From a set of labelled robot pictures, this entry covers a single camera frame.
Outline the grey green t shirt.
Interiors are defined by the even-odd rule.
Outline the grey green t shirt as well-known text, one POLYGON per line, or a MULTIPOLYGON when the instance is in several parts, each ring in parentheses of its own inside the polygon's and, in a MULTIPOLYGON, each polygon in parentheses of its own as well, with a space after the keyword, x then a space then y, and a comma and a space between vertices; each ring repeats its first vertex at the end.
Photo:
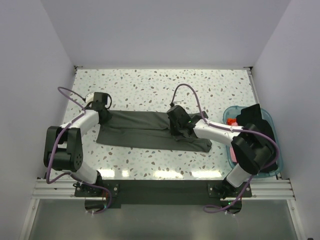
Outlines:
POLYGON ((111 119, 100 125, 101 145, 208 153, 212 142, 194 135, 172 136, 165 112, 111 110, 111 119))

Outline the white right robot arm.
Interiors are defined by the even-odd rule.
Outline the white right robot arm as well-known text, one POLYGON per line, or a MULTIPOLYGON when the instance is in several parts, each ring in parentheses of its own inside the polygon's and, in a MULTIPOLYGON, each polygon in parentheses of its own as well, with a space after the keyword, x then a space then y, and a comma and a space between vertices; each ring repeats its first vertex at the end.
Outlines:
POLYGON ((174 136, 192 135, 233 149, 237 164, 221 183, 214 186, 220 195, 235 196, 245 181, 273 165, 279 157, 272 127, 264 119, 248 122, 245 126, 217 124, 206 118, 190 117, 170 117, 169 123, 170 133, 174 136))

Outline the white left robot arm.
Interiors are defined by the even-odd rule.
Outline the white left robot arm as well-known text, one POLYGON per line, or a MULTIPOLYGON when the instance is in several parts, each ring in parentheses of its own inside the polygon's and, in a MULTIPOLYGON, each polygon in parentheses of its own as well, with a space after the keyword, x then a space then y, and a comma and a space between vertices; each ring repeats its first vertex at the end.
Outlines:
POLYGON ((106 108, 87 109, 68 123, 47 129, 43 156, 47 184, 63 176, 70 176, 86 185, 86 191, 92 196, 107 191, 99 171, 84 160, 82 137, 94 126, 107 123, 111 118, 106 108))

